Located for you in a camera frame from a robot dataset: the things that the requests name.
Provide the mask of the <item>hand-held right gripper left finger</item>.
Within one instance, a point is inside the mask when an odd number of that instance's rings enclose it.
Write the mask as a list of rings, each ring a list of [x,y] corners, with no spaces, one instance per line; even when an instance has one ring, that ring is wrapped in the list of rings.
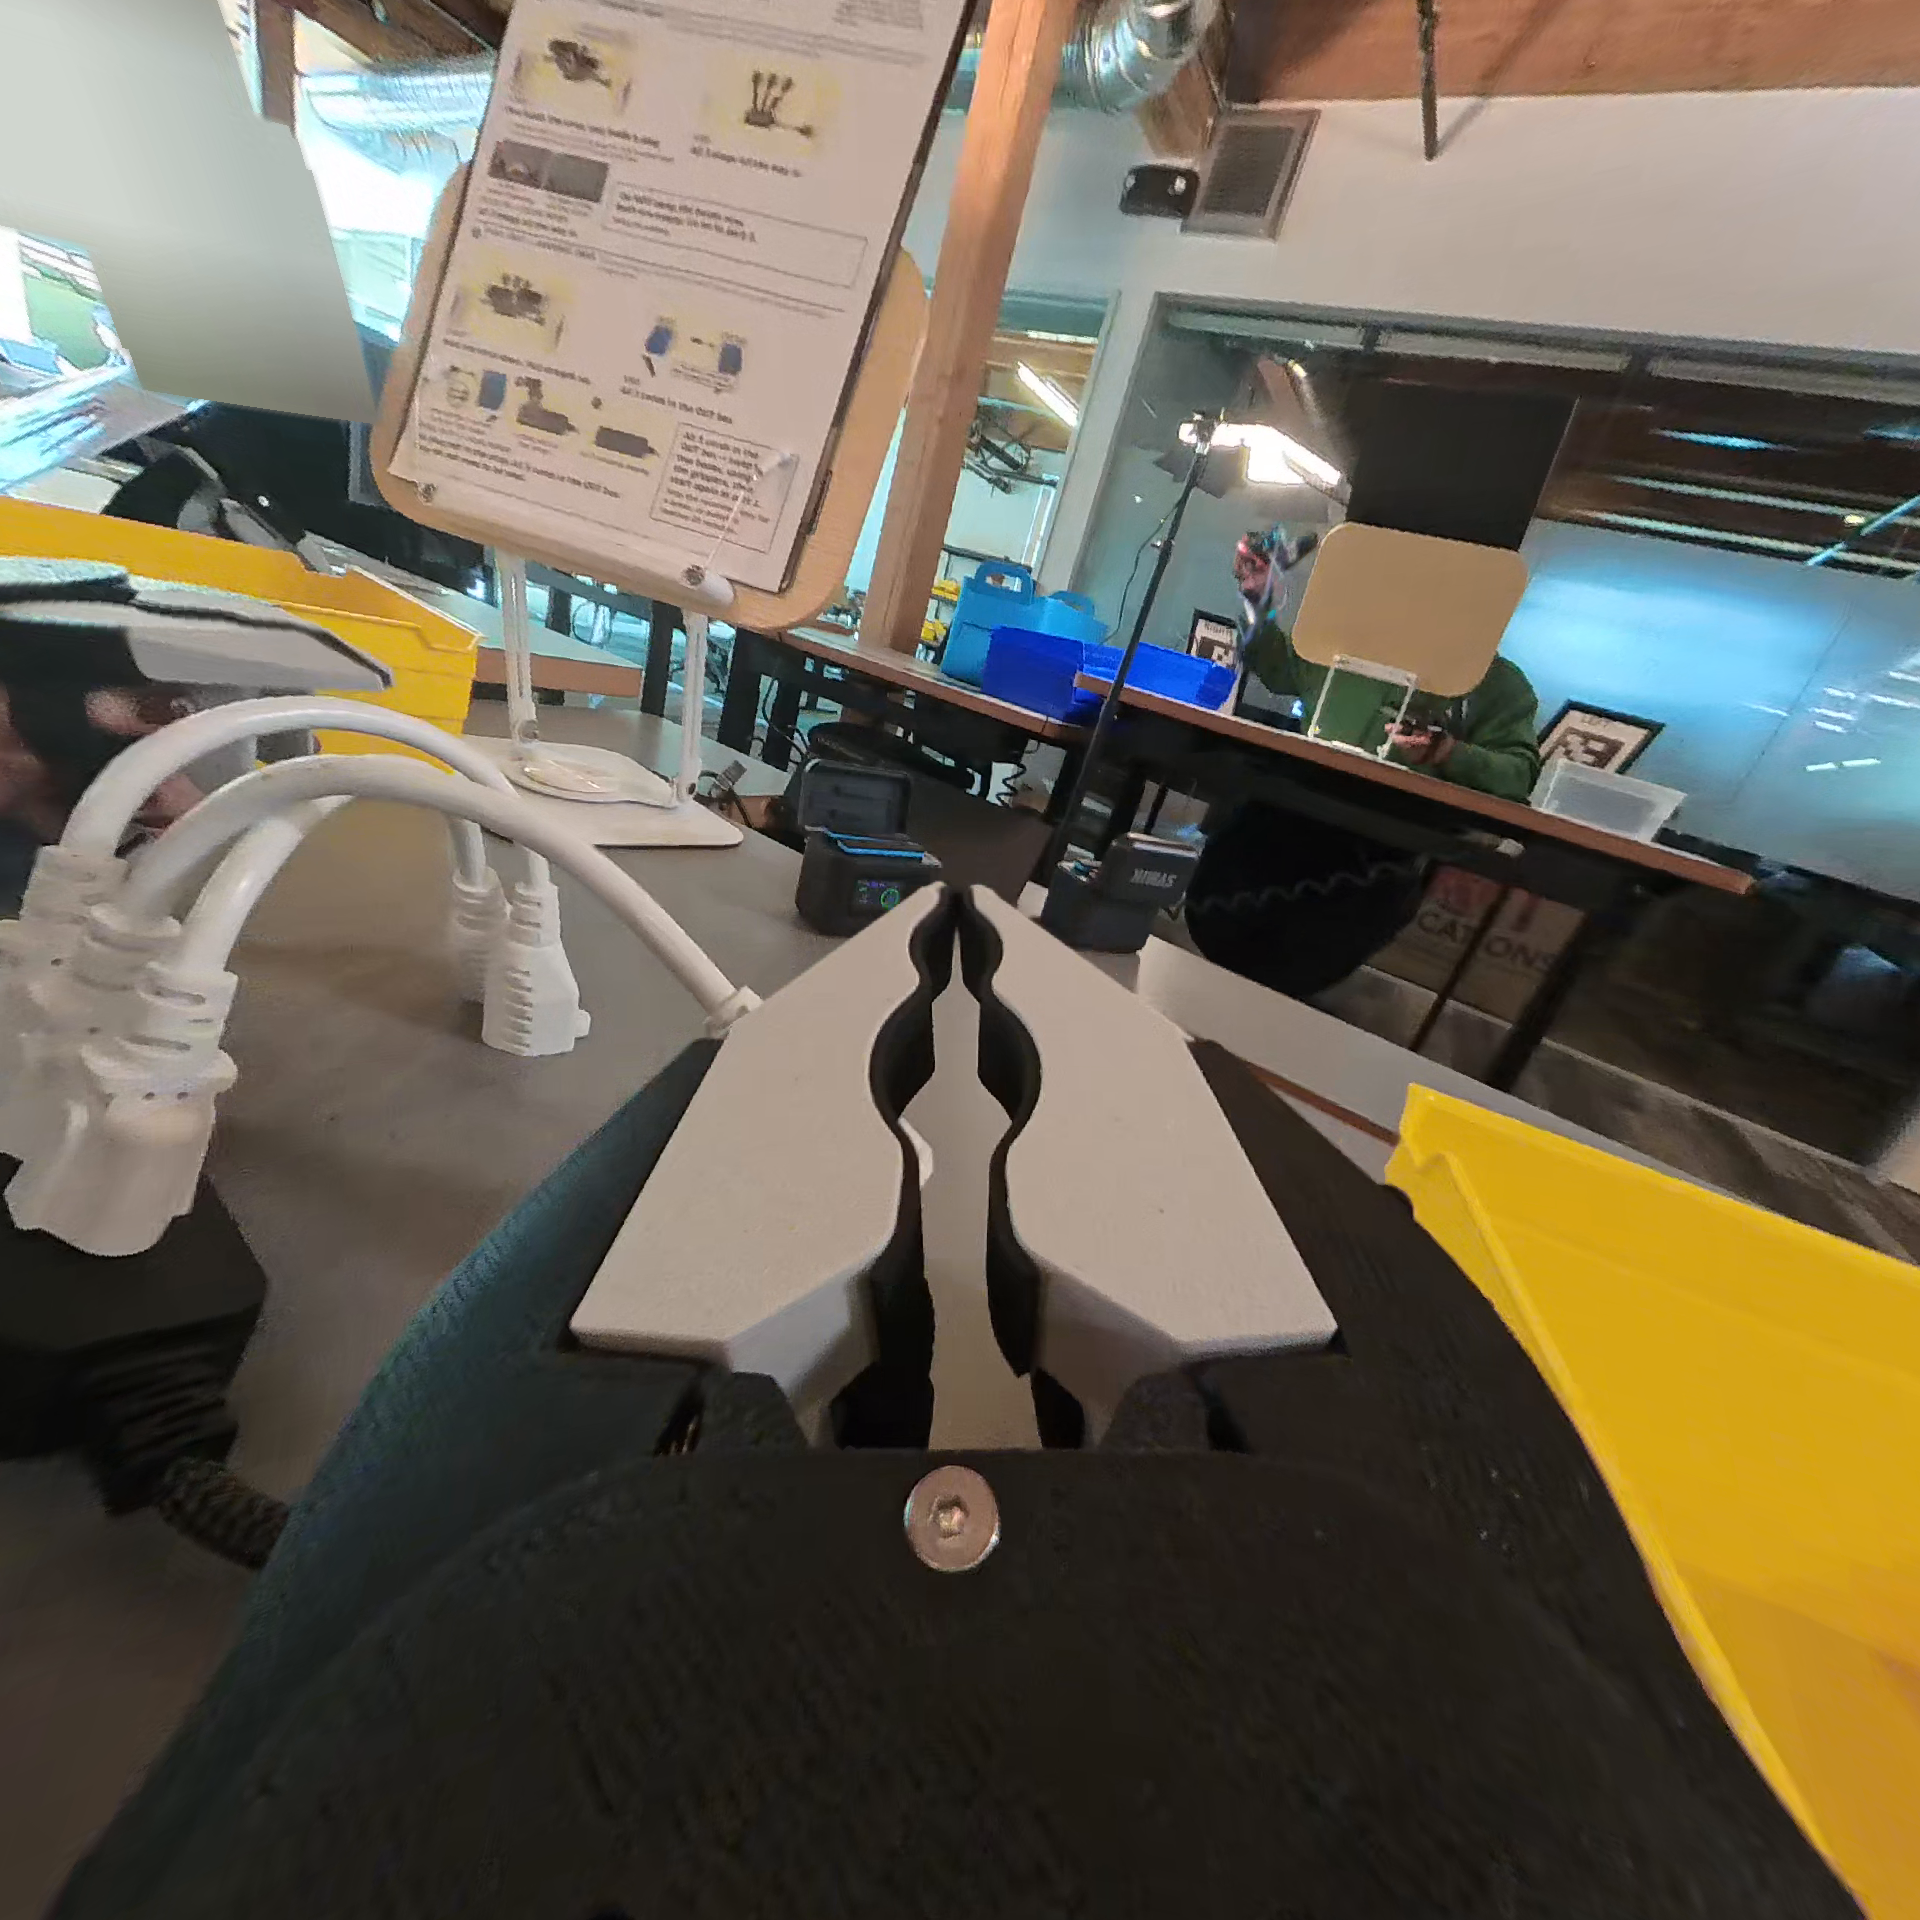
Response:
[[[843,1441],[921,1441],[936,1310],[903,1110],[956,896],[914,889],[738,1017],[570,1318],[573,1341],[774,1379]]]

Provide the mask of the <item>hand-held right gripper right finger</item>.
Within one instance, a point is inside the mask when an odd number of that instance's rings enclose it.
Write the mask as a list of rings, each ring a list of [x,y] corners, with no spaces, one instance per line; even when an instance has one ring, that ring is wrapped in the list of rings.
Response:
[[[1140,1379],[1332,1348],[1332,1306],[1171,1019],[980,886],[963,984],[1004,1114],[987,1311],[1038,1418],[1110,1419]]]

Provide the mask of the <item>yellow plastic bin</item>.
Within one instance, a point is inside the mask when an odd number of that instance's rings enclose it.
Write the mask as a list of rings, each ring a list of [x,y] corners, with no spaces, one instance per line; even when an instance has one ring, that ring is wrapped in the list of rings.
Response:
[[[293,551],[188,534],[146,522],[22,498],[1,501],[5,558],[119,563],[142,578],[273,603],[379,661],[384,690],[326,682],[324,691],[389,707],[459,736],[478,664],[478,636],[422,592],[359,565],[318,572]]]
[[[1913,1918],[1916,1266],[1425,1085],[1386,1179],[1571,1418],[1760,1773]]]

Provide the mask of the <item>black battery charger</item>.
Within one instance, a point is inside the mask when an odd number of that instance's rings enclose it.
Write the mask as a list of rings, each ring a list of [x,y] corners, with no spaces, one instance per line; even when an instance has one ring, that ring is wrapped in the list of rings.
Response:
[[[1124,832],[1097,858],[1057,862],[1038,923],[1067,948],[1137,954],[1156,921],[1184,903],[1197,858],[1197,841]]]

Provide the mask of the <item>black battery case blue trim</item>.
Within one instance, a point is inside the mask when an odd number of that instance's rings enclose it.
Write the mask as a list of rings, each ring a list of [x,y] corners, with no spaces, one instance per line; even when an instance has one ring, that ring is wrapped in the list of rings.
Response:
[[[943,863],[907,829],[914,779],[894,766],[810,760],[793,792],[802,855],[798,919],[849,937],[918,891],[942,883]]]

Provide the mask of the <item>cardboard box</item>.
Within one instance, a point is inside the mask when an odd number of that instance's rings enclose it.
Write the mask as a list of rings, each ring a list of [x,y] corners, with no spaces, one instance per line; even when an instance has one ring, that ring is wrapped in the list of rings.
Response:
[[[1451,986],[1449,1003],[1518,1019],[1587,913],[1459,867],[1434,867],[1412,916],[1365,967],[1414,990]]]

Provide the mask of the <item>wooden-top table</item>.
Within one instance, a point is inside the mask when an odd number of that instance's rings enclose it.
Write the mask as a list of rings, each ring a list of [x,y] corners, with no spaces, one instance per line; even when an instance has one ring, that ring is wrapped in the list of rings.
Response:
[[[1684,848],[1488,795],[1391,762],[1377,762],[1250,718],[1125,686],[1115,727],[1086,740],[1090,764],[1111,760],[1121,789],[1179,786],[1250,797],[1315,825],[1359,834],[1581,913],[1544,980],[1507,1023],[1483,1082],[1513,1091],[1571,996],[1602,934],[1632,926],[1652,900],[1681,887],[1742,900],[1752,873]]]
[[[1064,721],[980,687],[948,678],[937,666],[915,653],[860,645],[848,636],[807,625],[759,636],[767,645],[800,656],[842,679],[881,687],[889,696],[918,705],[966,712],[981,721],[1009,727],[1021,737],[1056,748],[1080,748],[1091,734],[1086,723]]]

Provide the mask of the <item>clear acrylic stand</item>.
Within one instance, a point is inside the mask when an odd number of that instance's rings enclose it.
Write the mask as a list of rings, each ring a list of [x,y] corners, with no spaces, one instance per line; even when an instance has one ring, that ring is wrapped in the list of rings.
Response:
[[[1418,673],[1336,651],[1306,707],[1306,737],[1349,753],[1386,755],[1420,687]]]

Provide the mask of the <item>blue plastic bin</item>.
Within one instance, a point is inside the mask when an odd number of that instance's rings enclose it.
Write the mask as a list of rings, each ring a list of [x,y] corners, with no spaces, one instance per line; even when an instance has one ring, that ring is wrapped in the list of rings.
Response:
[[[1120,645],[1097,640],[1000,625],[987,641],[977,684],[996,701],[1052,721],[1090,725],[1103,699],[1091,684],[1108,686],[1121,653]],[[1140,643],[1124,676],[1130,691],[1205,709],[1222,709],[1235,684],[1232,664],[1149,641]]]

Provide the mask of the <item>clear plastic box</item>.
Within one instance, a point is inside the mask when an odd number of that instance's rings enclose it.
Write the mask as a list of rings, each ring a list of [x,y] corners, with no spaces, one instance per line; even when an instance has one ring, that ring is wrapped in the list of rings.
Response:
[[[1553,817],[1652,843],[1684,804],[1679,787],[1550,755],[1529,804]]]

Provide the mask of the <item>black tripod stand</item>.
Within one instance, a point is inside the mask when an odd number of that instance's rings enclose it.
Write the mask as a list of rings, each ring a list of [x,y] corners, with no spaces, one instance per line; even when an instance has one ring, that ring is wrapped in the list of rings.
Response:
[[[1140,656],[1140,645],[1144,631],[1154,609],[1156,598],[1161,589],[1161,581],[1167,573],[1173,547],[1181,536],[1184,522],[1187,518],[1187,508],[1195,492],[1202,489],[1208,468],[1214,462],[1216,454],[1226,454],[1230,440],[1230,422],[1224,407],[1211,407],[1194,411],[1179,428],[1181,444],[1187,444],[1189,458],[1187,465],[1179,478],[1179,485],[1169,509],[1164,515],[1164,523],[1158,527],[1154,539],[1147,541],[1147,551],[1154,553],[1152,569],[1145,578],[1145,586],[1140,592],[1133,617],[1124,636],[1124,645],[1115,661],[1115,670],[1108,682],[1105,691],[1099,697],[1099,705],[1094,715],[1094,723],[1086,742],[1073,762],[1070,781],[1066,789],[1056,792],[1057,817],[1053,819],[1049,837],[1046,841],[1044,853],[1035,866],[1035,881],[1042,886],[1052,883],[1052,876],[1059,862],[1067,855],[1072,834],[1080,822],[1081,810],[1086,805],[1091,776],[1097,769],[1097,764],[1105,752],[1108,740],[1114,732],[1117,709],[1121,705],[1121,696],[1125,684],[1133,672],[1136,659]]]

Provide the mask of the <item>light blue basket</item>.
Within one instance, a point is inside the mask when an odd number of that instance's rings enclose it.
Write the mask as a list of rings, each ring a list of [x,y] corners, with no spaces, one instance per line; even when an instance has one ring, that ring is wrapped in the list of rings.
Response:
[[[981,560],[958,587],[937,653],[937,672],[958,684],[985,684],[987,651],[998,628],[1020,628],[1099,645],[1108,625],[1094,601],[1073,589],[1039,592],[1033,572],[1018,562]]]

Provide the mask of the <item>framed marker print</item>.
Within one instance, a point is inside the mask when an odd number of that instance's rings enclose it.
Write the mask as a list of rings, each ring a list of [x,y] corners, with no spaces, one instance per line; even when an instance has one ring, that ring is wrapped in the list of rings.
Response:
[[[1626,774],[1665,732],[1655,718],[1565,699],[1537,736],[1544,762],[1565,760],[1602,774]]]

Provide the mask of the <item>wooden post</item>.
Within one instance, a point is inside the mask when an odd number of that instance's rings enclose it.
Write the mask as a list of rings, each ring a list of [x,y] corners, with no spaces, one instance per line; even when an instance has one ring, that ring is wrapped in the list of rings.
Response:
[[[994,2],[958,144],[923,347],[903,407],[858,643],[918,650],[987,347],[1075,2]]]

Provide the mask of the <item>wall air vent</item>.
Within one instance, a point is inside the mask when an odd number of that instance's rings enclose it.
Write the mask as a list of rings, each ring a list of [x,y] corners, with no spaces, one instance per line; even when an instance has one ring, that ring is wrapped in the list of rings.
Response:
[[[1315,105],[1228,105],[1197,162],[1186,235],[1273,241],[1321,121]]]

